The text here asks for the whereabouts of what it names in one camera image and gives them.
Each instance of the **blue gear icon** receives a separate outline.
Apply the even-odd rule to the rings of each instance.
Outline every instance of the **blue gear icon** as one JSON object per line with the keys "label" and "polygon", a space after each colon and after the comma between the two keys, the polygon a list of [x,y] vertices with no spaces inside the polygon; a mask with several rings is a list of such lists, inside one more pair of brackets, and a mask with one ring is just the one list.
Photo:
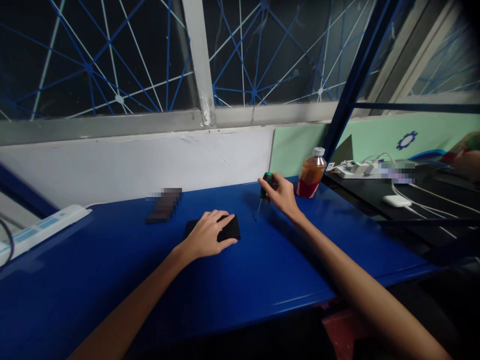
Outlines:
{"label": "blue gear icon", "polygon": [[396,148],[398,150],[405,149],[415,141],[415,138],[417,137],[418,134],[419,133],[416,131],[412,131],[411,133],[406,134],[402,139],[400,139]]}

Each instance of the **hand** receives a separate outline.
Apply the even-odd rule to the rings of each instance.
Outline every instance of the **hand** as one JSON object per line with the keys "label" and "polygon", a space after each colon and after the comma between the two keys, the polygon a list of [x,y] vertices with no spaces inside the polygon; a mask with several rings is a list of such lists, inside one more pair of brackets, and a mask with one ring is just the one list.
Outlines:
{"label": "hand", "polygon": [[480,151],[469,151],[458,157],[453,166],[455,171],[471,182],[480,181]]}
{"label": "hand", "polygon": [[274,172],[271,186],[265,180],[259,178],[258,182],[266,192],[266,201],[275,206],[290,219],[302,212],[297,206],[294,194],[294,185],[278,172]]}
{"label": "hand", "polygon": [[[217,222],[222,216],[227,217]],[[228,212],[222,210],[206,211],[203,213],[203,216],[196,223],[190,235],[178,245],[184,259],[192,262],[198,258],[217,255],[223,249],[236,244],[238,240],[235,238],[229,238],[221,242],[217,241],[219,232],[227,226],[234,217],[235,215],[229,215]]]}

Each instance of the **bottle cap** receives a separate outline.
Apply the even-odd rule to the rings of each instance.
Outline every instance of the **bottle cap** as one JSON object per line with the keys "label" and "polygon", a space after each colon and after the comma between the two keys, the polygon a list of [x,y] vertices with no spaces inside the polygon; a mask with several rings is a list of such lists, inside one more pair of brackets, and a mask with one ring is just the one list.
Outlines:
{"label": "bottle cap", "polygon": [[313,156],[323,156],[325,154],[325,149],[323,147],[314,147]]}

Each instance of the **blue desk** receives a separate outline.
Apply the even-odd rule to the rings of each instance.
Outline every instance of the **blue desk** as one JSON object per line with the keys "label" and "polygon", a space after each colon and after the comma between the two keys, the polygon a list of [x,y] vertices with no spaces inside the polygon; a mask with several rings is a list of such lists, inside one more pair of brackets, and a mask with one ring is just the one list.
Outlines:
{"label": "blue desk", "polygon": [[[237,214],[241,240],[188,266],[133,343],[161,348],[231,330],[335,296],[329,278],[276,209],[259,205],[257,183],[183,194],[169,223],[144,224],[145,199],[93,207],[70,228],[15,259],[0,274],[3,359],[63,359],[167,256],[188,220]],[[307,217],[385,286],[435,270],[325,185],[297,198]]]}

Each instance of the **black cable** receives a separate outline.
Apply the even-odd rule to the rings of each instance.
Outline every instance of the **black cable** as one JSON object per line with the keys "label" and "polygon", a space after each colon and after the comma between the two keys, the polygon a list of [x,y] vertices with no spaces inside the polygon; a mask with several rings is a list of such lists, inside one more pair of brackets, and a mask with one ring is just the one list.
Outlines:
{"label": "black cable", "polygon": [[3,227],[3,229],[5,230],[6,235],[8,236],[8,241],[10,242],[10,255],[8,255],[8,259],[5,261],[5,263],[2,266],[0,266],[0,272],[1,272],[5,268],[5,266],[7,266],[7,264],[10,262],[10,260],[12,260],[12,257],[14,256],[15,241],[14,241],[14,238],[12,236],[12,233],[10,232],[9,227],[7,226],[7,224],[2,219],[0,219],[0,224]]}

